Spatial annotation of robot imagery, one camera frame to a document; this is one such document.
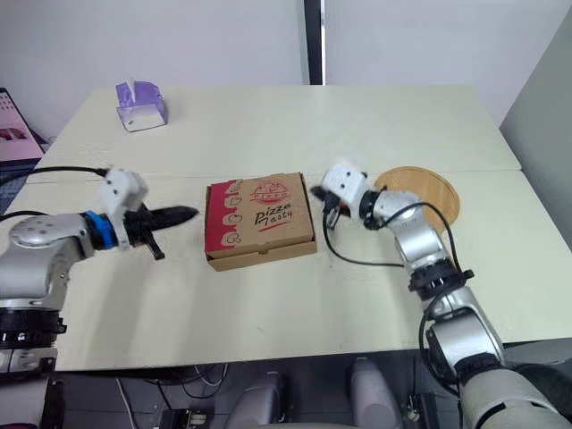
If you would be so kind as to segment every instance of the round wooden board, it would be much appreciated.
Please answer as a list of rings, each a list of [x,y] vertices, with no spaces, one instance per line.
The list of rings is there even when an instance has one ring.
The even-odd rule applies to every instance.
[[[379,190],[383,186],[387,186],[389,190],[415,192],[422,201],[431,203],[441,210],[449,224],[455,222],[458,217],[460,201],[457,191],[436,172],[421,167],[397,167],[379,175],[375,181],[375,188]],[[431,208],[425,208],[425,217],[439,233],[445,231],[443,222]]]

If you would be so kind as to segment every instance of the white table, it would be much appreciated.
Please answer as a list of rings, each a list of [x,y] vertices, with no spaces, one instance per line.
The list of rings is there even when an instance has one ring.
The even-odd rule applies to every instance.
[[[323,173],[341,156],[369,172],[518,170],[468,86],[162,88],[165,127],[128,133],[112,88],[94,92],[39,166],[108,166],[173,176]],[[30,181],[91,180],[75,173]]]
[[[321,174],[305,172],[308,185]],[[460,195],[453,225],[460,263],[505,341],[572,335],[572,257],[519,171],[448,172]],[[146,175],[150,207],[204,209],[221,178]],[[99,207],[94,181],[24,187],[11,210],[79,212]],[[315,225],[320,206],[312,201]],[[0,225],[0,251],[10,223]],[[327,252],[217,273],[203,254],[203,218],[156,234],[167,258],[146,248],[99,252],[71,271],[59,370],[177,366],[416,347],[421,303],[396,268],[349,265]],[[397,260],[388,232],[341,221],[340,251]]]

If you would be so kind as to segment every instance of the black cable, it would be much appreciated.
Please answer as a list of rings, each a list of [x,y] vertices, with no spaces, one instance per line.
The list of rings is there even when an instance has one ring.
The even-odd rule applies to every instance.
[[[161,385],[161,383],[157,383],[156,386],[159,389],[159,393],[161,393],[161,396],[163,397],[164,404],[167,406],[167,408],[172,409],[171,403],[167,399],[167,395],[164,394],[163,386]]]
[[[405,206],[405,207],[401,208],[400,210],[398,210],[397,212],[395,212],[394,214],[392,214],[387,219],[385,219],[383,221],[383,223],[380,225],[379,229],[386,227],[388,225],[388,223],[393,222],[395,219],[397,219],[398,217],[403,215],[408,210],[415,208],[415,207],[419,207],[419,206],[427,206],[427,207],[431,208],[441,219],[441,222],[445,226],[445,230],[447,230],[447,235],[449,236],[450,253],[453,257],[453,262],[455,263],[457,270],[460,273],[462,273],[463,270],[461,270],[461,265],[458,263],[457,247],[455,246],[455,240],[453,239],[453,233],[450,230],[449,223],[447,222],[447,219],[445,219],[445,216],[443,216],[443,213],[441,213],[441,211],[437,207],[435,207],[433,204],[427,203],[425,201],[419,201],[418,203],[413,203],[413,204],[410,204],[408,206]]]
[[[38,174],[40,172],[92,172],[97,174],[100,177],[105,177],[109,172],[106,168],[91,168],[91,167],[77,167],[75,165],[63,165],[63,166],[55,166],[55,167],[41,167],[36,168],[34,170],[30,170],[27,172],[16,172],[14,174],[9,175],[8,177],[0,180],[0,187],[4,186],[9,181],[14,181],[19,179],[20,177],[27,177],[31,176],[32,174]]]
[[[194,400],[208,400],[209,398],[214,397],[214,395],[216,395],[219,392],[219,390],[221,390],[221,387],[223,386],[224,380],[228,376],[228,373],[229,373],[229,370],[227,369],[226,374],[223,375],[223,378],[221,379],[221,383],[218,386],[216,386],[216,389],[214,389],[214,391],[209,393],[208,395],[204,395],[204,396],[192,395],[189,393],[189,391],[187,391],[187,388],[185,387],[184,383],[181,384],[181,387],[189,398],[192,398]]]
[[[41,215],[47,215],[47,214],[42,213],[42,212],[37,212],[35,210],[20,210],[19,212],[11,212],[8,214],[0,215],[0,222],[5,221],[6,219],[16,217],[16,216],[41,216]]]
[[[322,218],[322,229],[324,231],[324,240],[325,240],[325,244],[328,246],[328,249],[330,249],[330,251],[337,256],[339,259],[346,261],[346,262],[350,262],[352,264],[358,264],[358,265],[370,265],[370,266],[397,266],[399,268],[403,268],[403,264],[397,264],[397,263],[393,263],[393,262],[367,262],[367,261],[358,261],[356,259],[350,259],[348,257],[345,257],[343,255],[340,255],[335,248],[333,248],[332,243],[330,242],[330,237],[328,237],[328,222],[327,222],[327,218],[328,218],[328,214],[324,213],[324,217]]]
[[[411,387],[411,395],[415,396],[417,394],[417,359],[413,355],[413,386]]]
[[[164,387],[167,387],[167,386],[178,386],[179,384],[182,384],[182,383],[185,383],[185,384],[186,384],[186,383],[193,383],[193,382],[195,382],[195,381],[197,381],[197,380],[200,380],[201,375],[203,375],[203,376],[208,375],[208,374],[213,370],[213,368],[215,368],[215,367],[216,367],[216,364],[212,364],[212,365],[210,365],[205,371],[203,371],[202,373],[193,375],[193,376],[191,376],[191,377],[187,377],[186,379],[181,378],[181,376],[180,376],[179,374],[177,374],[177,373],[175,373],[174,371],[172,371],[172,373],[175,374],[175,376],[181,378],[180,380],[177,380],[177,381],[174,381],[174,382],[172,382],[172,381],[168,381],[168,382],[167,382],[167,381],[165,381],[165,380],[158,380],[158,379],[155,379],[155,380],[143,380],[143,381],[144,381],[145,383],[149,383],[149,384],[158,384],[158,383],[160,383],[160,384],[161,384],[162,386],[164,386]]]
[[[419,332],[417,333],[417,340],[419,342],[419,351],[421,352],[421,358],[423,359],[423,363],[427,367],[427,370],[429,371],[429,373],[433,376],[433,378],[437,381],[437,383],[445,391],[447,391],[448,393],[450,393],[451,395],[454,395],[456,397],[458,397],[458,391],[453,389],[452,387],[450,387],[445,382],[443,377],[438,375],[437,372],[435,371],[435,369],[433,368],[433,365],[431,364],[431,359],[429,358],[429,351],[425,349],[424,333],[425,333],[425,325],[427,324],[427,320],[429,319],[429,315],[431,314],[431,312],[433,311],[433,309],[437,305],[437,303],[441,299],[443,299],[445,296],[447,296],[451,292],[453,292],[454,290],[460,289],[463,286],[464,285],[462,283],[459,283],[455,286],[451,286],[451,287],[447,288],[446,290],[442,290],[440,293],[438,293],[435,296],[435,298],[433,298],[433,300],[431,301],[429,306],[427,306],[427,308],[423,312],[423,316],[421,317],[421,322],[419,323]]]
[[[445,219],[445,216],[441,213],[441,211],[435,207],[433,204],[431,203],[427,203],[425,201],[420,201],[417,203],[413,203],[410,204],[408,206],[405,206],[403,208],[401,208],[400,210],[398,210],[397,212],[395,212],[394,214],[392,214],[390,217],[388,217],[387,219],[383,220],[383,223],[379,225],[379,227],[377,229],[382,229],[384,227],[386,227],[389,223],[393,222],[395,219],[397,219],[398,217],[400,217],[401,215],[403,215],[404,213],[406,213],[408,210],[415,208],[415,207],[419,207],[419,206],[427,206],[429,208],[431,208],[441,219],[441,222],[443,223],[443,225],[445,226],[445,230],[447,231],[447,235],[449,237],[449,243],[450,243],[450,252],[451,252],[451,256],[453,258],[453,262],[457,268],[457,270],[462,273],[461,267],[460,267],[460,263],[458,262],[458,256],[457,256],[457,247],[455,246],[455,240],[453,238],[453,233],[450,229],[450,225],[447,222],[447,219]],[[352,264],[360,264],[360,265],[386,265],[386,266],[403,266],[403,265],[399,265],[399,264],[385,264],[385,263],[369,263],[369,262],[365,262],[365,261],[357,261],[354,259],[349,259],[346,257],[343,257],[342,255],[340,255],[338,252],[335,251],[335,249],[333,249],[332,247],[332,243],[330,242],[329,238],[328,238],[328,233],[327,233],[327,214],[324,213],[324,218],[322,220],[322,228],[324,229],[324,238],[325,238],[325,242],[328,246],[328,249],[331,250],[331,252],[339,257],[340,259],[343,259],[345,261],[351,262]],[[443,299],[446,295],[449,295],[451,292],[453,292],[456,289],[461,288],[462,286],[464,286],[464,284],[460,283],[458,285],[455,285],[453,287],[450,287],[446,290],[443,290],[441,293],[439,293],[429,304],[429,306],[427,307],[427,309],[424,311],[423,313],[423,317],[421,318],[421,322],[419,324],[419,332],[418,332],[418,342],[419,342],[419,351],[421,353],[421,358],[423,359],[423,362],[425,364],[425,366],[427,367],[427,370],[429,371],[429,373],[431,373],[431,375],[433,376],[433,378],[437,381],[437,383],[439,383],[439,385],[447,392],[449,392],[450,394],[458,397],[458,390],[455,390],[453,388],[451,388],[446,381],[444,380],[443,377],[441,377],[440,375],[437,374],[437,372],[435,371],[433,365],[431,364],[431,359],[429,358],[429,352],[428,350],[425,350],[425,346],[424,346],[424,333],[425,333],[425,325],[427,324],[427,320],[429,318],[429,315],[432,313],[434,307],[437,305],[437,303]]]

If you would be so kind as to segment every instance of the robotic arm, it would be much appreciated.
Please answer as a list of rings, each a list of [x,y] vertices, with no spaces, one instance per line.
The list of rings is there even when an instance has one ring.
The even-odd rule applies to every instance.
[[[175,206],[147,210],[147,185],[133,172],[109,172],[99,190],[105,213],[34,216],[10,231],[0,256],[0,379],[55,368],[58,334],[70,269],[96,250],[147,245],[164,258],[153,231],[184,223],[198,210]]]
[[[363,173],[340,165],[330,169],[321,188],[313,191],[324,201],[327,228],[333,229],[339,216],[347,215],[367,229],[387,227],[395,235],[410,275],[409,290],[424,305],[419,330],[422,356],[443,387],[454,391],[449,385],[458,386],[465,427],[570,427],[526,378],[506,367],[501,340],[466,286],[473,273],[461,272],[452,240],[451,258],[425,219],[424,206],[442,218],[438,210],[412,192],[377,192]],[[425,332],[427,321],[433,325]],[[424,333],[428,351],[423,347]]]

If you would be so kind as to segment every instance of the computer monitor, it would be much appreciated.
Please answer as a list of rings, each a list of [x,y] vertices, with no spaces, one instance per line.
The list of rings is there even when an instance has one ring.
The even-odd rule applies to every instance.
[[[43,154],[8,90],[0,88],[0,165],[34,164]]]

